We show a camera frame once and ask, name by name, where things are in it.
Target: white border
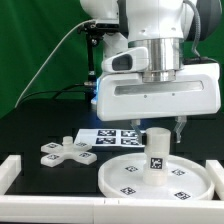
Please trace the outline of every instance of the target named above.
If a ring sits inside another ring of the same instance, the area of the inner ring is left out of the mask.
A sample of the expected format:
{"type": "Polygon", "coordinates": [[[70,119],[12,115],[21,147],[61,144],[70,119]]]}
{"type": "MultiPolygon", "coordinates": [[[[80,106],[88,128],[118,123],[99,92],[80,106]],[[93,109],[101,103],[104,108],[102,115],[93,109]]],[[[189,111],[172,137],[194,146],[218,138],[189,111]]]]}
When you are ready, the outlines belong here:
{"type": "Polygon", "coordinates": [[[2,195],[0,222],[223,224],[224,202],[2,195]]]}

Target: white cylinder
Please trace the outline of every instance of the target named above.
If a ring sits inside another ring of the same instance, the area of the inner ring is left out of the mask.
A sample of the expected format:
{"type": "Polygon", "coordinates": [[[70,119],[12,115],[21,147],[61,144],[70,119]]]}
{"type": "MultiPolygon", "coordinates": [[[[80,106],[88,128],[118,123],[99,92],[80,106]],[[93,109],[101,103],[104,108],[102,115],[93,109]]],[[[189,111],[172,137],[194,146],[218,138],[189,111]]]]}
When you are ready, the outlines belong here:
{"type": "Polygon", "coordinates": [[[150,186],[161,186],[167,182],[171,132],[164,128],[149,128],[146,135],[147,161],[143,168],[143,181],[150,186]]]}
{"type": "Polygon", "coordinates": [[[66,136],[63,138],[63,151],[71,152],[74,150],[73,137],[66,136]]]}
{"type": "Polygon", "coordinates": [[[128,0],[128,41],[183,38],[183,0],[128,0]]]}

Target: green screen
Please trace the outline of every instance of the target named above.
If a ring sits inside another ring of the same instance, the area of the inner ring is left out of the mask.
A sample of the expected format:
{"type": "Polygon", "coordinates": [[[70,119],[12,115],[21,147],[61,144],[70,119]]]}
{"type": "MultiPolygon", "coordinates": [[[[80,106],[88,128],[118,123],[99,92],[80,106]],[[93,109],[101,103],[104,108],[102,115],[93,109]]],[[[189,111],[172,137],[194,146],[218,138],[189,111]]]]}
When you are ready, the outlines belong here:
{"type": "MultiPolygon", "coordinates": [[[[13,109],[16,100],[59,41],[75,25],[89,17],[79,0],[0,0],[0,117],[13,109]]],[[[224,64],[224,21],[198,50],[224,64]]],[[[192,56],[191,43],[185,56],[192,56]]],[[[102,47],[94,50],[96,72],[101,73],[102,47]]],[[[76,32],[61,46],[28,93],[61,90],[87,80],[85,34],[76,32]]],[[[224,99],[223,78],[220,79],[224,99]]],[[[64,97],[83,98],[72,93],[64,97]]]]}

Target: white frame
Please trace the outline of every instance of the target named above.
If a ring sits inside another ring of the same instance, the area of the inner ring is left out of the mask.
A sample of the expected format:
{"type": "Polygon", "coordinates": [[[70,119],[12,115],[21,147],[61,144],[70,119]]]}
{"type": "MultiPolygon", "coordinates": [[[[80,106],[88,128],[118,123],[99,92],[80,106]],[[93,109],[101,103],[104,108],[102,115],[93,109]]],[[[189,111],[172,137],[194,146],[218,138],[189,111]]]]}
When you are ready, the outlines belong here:
{"type": "MultiPolygon", "coordinates": [[[[219,186],[217,193],[224,192],[221,165],[217,161],[207,161],[206,169],[214,174],[212,179],[219,186]]],[[[9,156],[0,167],[0,187],[6,182],[9,187],[20,171],[20,156],[9,156]]],[[[223,220],[223,201],[0,196],[0,222],[223,224],[223,220]]]]}

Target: black cable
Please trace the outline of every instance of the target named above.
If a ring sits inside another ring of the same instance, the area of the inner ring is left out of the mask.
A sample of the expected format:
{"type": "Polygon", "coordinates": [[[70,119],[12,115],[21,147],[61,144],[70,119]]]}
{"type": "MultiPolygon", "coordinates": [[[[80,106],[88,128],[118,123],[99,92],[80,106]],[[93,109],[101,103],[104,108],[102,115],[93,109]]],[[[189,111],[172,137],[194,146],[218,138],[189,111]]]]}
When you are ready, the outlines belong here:
{"type": "Polygon", "coordinates": [[[84,84],[74,84],[74,85],[67,86],[67,87],[65,87],[64,89],[58,91],[58,93],[56,93],[56,94],[52,97],[52,99],[53,99],[53,100],[56,99],[58,96],[60,96],[60,95],[63,93],[63,91],[70,90],[70,89],[77,88],[77,87],[83,87],[83,86],[84,86],[84,84]]]}
{"type": "Polygon", "coordinates": [[[195,65],[195,64],[206,64],[209,62],[220,64],[217,60],[208,57],[185,58],[183,63],[184,65],[195,65]]]}
{"type": "Polygon", "coordinates": [[[68,90],[55,90],[55,91],[43,91],[43,92],[35,92],[35,93],[31,93],[25,97],[23,97],[20,101],[20,103],[18,104],[18,106],[20,104],[22,104],[26,99],[32,97],[32,96],[36,96],[36,95],[41,95],[41,94],[49,94],[49,93],[89,93],[89,91],[68,91],[68,90]]]}
{"type": "Polygon", "coordinates": [[[200,37],[201,37],[201,18],[200,18],[200,14],[198,12],[197,7],[190,0],[184,0],[184,3],[188,4],[194,12],[196,29],[195,29],[195,38],[194,38],[194,42],[193,42],[191,51],[195,56],[200,57],[200,54],[197,51],[197,46],[198,46],[198,43],[199,43],[199,40],[200,40],[200,37]]]}

